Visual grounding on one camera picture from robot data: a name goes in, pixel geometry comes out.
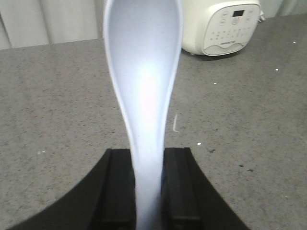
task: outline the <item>digital display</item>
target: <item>digital display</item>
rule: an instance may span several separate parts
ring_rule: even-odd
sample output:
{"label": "digital display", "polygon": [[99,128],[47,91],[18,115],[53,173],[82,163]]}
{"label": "digital display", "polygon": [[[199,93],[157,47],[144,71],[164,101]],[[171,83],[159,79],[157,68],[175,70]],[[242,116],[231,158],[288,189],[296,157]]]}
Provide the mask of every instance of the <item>digital display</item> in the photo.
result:
{"label": "digital display", "polygon": [[233,17],[238,17],[238,16],[242,16],[244,13],[244,11],[234,11],[234,14],[232,15]]}

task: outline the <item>granite countertop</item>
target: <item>granite countertop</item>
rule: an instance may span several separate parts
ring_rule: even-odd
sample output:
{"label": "granite countertop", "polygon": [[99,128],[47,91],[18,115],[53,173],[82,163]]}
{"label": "granite countertop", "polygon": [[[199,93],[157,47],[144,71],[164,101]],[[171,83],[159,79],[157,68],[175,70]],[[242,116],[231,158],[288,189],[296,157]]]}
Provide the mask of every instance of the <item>granite countertop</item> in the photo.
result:
{"label": "granite countertop", "polygon": [[[181,53],[165,146],[191,147],[253,230],[307,229],[306,61],[306,14],[260,23],[233,55]],[[103,40],[1,50],[0,130],[3,230],[129,147]]]}

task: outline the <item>spoon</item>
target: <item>spoon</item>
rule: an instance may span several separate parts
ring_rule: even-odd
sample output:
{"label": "spoon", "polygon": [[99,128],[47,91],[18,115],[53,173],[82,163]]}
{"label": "spoon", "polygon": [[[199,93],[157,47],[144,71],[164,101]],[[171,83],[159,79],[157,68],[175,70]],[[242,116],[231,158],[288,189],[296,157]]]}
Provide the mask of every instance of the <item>spoon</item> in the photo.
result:
{"label": "spoon", "polygon": [[179,0],[106,4],[106,56],[130,141],[137,230],[161,228],[164,132],[182,32]]}

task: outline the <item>white rice cooker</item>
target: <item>white rice cooker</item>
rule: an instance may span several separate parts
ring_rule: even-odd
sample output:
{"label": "white rice cooker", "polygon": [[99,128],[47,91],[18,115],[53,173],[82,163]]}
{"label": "white rice cooker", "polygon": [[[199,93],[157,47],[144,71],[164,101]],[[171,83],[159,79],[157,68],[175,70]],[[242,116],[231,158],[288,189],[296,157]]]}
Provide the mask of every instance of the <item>white rice cooker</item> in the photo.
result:
{"label": "white rice cooker", "polygon": [[251,39],[260,16],[259,0],[182,0],[182,48],[218,56],[237,52]]}

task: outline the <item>white wall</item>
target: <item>white wall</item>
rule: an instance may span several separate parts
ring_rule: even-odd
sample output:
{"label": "white wall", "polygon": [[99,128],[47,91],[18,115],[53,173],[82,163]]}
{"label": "white wall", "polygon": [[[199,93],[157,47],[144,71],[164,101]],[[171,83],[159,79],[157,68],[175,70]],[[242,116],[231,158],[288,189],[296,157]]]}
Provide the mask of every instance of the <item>white wall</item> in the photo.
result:
{"label": "white wall", "polygon": [[12,48],[49,43],[38,0],[0,0],[0,13]]}
{"label": "white wall", "polygon": [[[106,1],[0,0],[0,49],[102,37]],[[266,18],[307,12],[307,0],[260,3]]]}
{"label": "white wall", "polygon": [[265,18],[271,18],[276,15],[283,0],[259,0]]}

